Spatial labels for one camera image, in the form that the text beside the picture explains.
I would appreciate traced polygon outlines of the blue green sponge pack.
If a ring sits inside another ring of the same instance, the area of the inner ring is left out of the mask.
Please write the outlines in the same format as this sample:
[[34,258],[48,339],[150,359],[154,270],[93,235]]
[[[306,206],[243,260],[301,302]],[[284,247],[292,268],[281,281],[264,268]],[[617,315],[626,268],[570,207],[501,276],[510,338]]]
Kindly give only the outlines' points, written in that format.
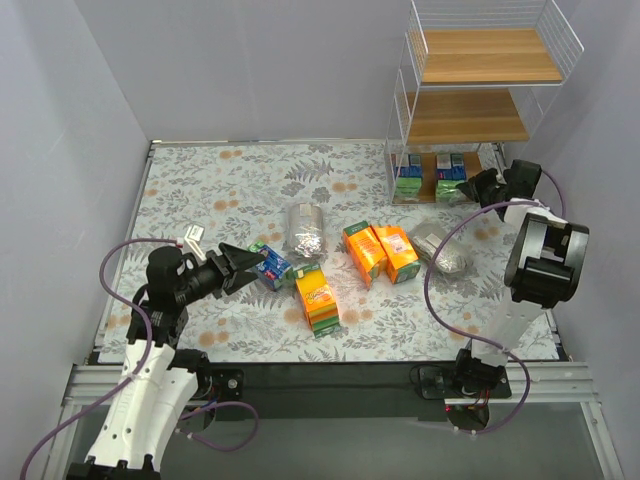
[[466,195],[458,188],[467,181],[462,153],[438,153],[436,155],[435,199],[439,203],[462,203]]
[[248,247],[253,253],[260,254],[264,260],[252,268],[258,279],[271,291],[278,291],[294,281],[292,265],[267,244],[256,241]]
[[417,153],[409,153],[399,160],[396,154],[392,154],[391,166],[395,196],[402,199],[416,198],[422,188],[424,178],[422,156]]

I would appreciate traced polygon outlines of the orange Sponge Daddy box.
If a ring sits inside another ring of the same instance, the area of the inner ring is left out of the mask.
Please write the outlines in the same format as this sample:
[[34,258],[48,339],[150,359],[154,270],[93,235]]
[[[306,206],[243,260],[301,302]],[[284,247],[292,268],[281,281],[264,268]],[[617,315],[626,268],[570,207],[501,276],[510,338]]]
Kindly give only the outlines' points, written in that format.
[[304,316],[315,338],[340,328],[336,297],[319,264],[309,264],[294,271],[294,280]]

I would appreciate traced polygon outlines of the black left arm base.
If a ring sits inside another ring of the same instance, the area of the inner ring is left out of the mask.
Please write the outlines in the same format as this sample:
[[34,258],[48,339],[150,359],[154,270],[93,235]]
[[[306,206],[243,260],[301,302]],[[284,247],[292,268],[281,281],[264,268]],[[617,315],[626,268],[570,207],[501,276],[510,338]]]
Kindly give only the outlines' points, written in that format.
[[245,375],[240,369],[204,369],[196,373],[196,401],[236,401],[242,398]]

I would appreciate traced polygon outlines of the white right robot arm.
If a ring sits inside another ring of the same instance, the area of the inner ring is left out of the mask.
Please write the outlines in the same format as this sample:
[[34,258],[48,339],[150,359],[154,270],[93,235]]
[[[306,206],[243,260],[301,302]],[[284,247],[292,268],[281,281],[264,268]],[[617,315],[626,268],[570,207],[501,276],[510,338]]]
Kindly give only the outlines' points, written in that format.
[[577,290],[589,229],[538,203],[525,203],[534,199],[542,173],[536,163],[515,160],[503,174],[491,168],[457,186],[483,207],[496,204],[499,218],[519,229],[497,313],[456,357],[453,384],[464,395],[495,389],[506,378],[507,354],[530,324]]

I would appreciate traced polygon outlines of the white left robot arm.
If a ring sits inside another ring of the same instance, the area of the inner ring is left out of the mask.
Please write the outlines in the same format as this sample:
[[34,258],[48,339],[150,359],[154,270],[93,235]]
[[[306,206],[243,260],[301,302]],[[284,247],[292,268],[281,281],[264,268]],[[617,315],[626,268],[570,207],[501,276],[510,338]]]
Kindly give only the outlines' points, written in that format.
[[207,296],[231,295],[256,280],[262,256],[222,243],[202,252],[173,241],[148,256],[136,292],[120,382],[86,459],[69,479],[158,479],[162,457],[187,403],[213,387],[205,352],[181,349],[187,308]]

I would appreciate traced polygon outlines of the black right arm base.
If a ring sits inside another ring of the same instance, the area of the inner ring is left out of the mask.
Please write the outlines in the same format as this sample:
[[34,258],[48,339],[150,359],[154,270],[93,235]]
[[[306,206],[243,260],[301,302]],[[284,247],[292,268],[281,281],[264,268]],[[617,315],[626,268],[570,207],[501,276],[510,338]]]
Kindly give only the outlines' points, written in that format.
[[511,388],[505,367],[493,367],[461,349],[454,361],[417,364],[409,370],[409,381],[425,400],[446,398],[507,399]]

